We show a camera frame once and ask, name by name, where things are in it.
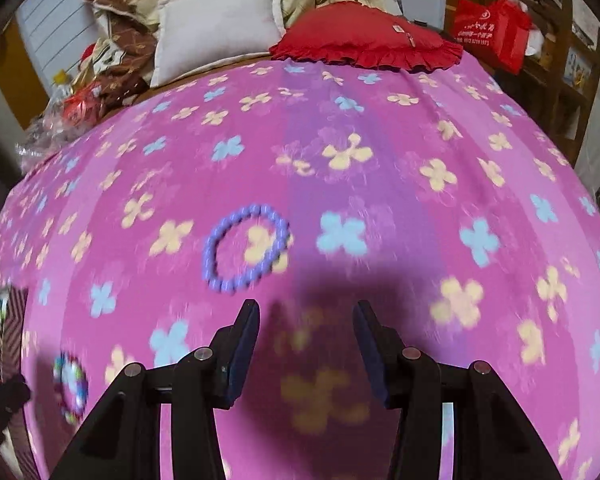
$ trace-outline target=colorful bracelet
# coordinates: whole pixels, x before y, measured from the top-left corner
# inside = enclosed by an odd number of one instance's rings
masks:
[[[247,218],[266,218],[269,220],[276,228],[276,238],[273,245],[264,253],[262,261],[245,270],[242,274],[224,280],[218,276],[218,262],[216,259],[218,244],[231,227],[238,225]],[[270,205],[252,204],[248,207],[241,207],[223,218],[213,228],[206,240],[202,251],[202,279],[208,283],[211,290],[233,294],[236,289],[246,288],[251,283],[257,282],[265,274],[269,274],[271,266],[280,257],[280,253],[286,250],[288,240],[289,222],[283,219]]]
[[[62,370],[65,365],[69,365],[77,381],[77,391],[75,393],[75,408],[71,409],[64,400],[64,385],[62,383]],[[89,395],[87,376],[77,358],[70,356],[67,352],[62,352],[54,361],[54,390],[56,398],[60,404],[60,413],[69,424],[77,424],[87,405]]]

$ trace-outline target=red paper bag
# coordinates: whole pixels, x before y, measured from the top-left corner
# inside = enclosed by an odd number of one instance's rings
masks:
[[[451,34],[478,59],[517,74],[531,27],[531,18],[509,0],[489,6],[460,0]]]

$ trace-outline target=red ruffled pillow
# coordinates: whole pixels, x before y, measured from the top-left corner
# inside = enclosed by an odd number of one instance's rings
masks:
[[[402,16],[338,2],[302,15],[269,52],[273,59],[435,70],[459,63],[462,45]]]

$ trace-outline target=white pillow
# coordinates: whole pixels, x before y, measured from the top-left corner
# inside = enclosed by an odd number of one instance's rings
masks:
[[[161,0],[151,87],[269,53],[285,33],[281,0]]]

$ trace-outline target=pink bedsheet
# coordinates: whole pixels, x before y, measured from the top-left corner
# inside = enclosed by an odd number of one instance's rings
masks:
[[[292,243],[234,296],[201,276],[221,218],[268,203]],[[219,248],[225,277],[273,228]],[[176,362],[255,298],[243,396],[218,413],[228,478],[383,478],[397,413],[371,396],[358,299],[432,357],[492,363],[564,478],[600,471],[600,216],[477,61],[430,75],[261,61],[116,115],[10,194],[0,283],[29,287],[23,373],[42,478],[72,432],[52,361],[75,353],[94,405],[126,362]],[[450,478],[445,408],[442,478]],[[168,427],[162,477],[170,478]]]

